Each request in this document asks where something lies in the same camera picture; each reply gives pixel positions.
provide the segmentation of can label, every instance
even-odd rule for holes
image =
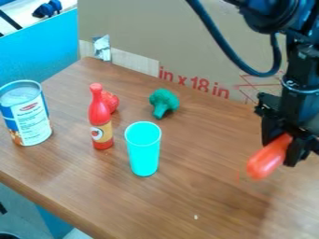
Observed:
[[[32,101],[1,110],[13,141],[32,146],[45,141],[52,134],[48,110],[42,92]]]

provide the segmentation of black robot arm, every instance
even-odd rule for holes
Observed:
[[[262,118],[262,142],[266,146],[281,134],[293,140],[284,164],[295,166],[311,151],[319,153],[319,1],[315,0],[224,0],[239,9],[248,26],[270,35],[273,66],[261,73],[235,53],[220,34],[200,0],[187,0],[225,54],[247,74],[274,75],[281,64],[276,34],[286,35],[288,68],[281,96],[258,95],[256,113]]]

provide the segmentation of tin can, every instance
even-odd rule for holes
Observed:
[[[52,135],[42,87],[36,81],[17,80],[1,87],[0,109],[17,145],[37,145]]]

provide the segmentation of metal can lid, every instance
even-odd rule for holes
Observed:
[[[42,91],[41,85],[33,80],[17,80],[0,88],[0,104],[11,107],[29,102]]]

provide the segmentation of bottle label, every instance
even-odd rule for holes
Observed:
[[[112,139],[112,122],[108,121],[105,125],[90,127],[92,139],[97,143],[105,143]]]

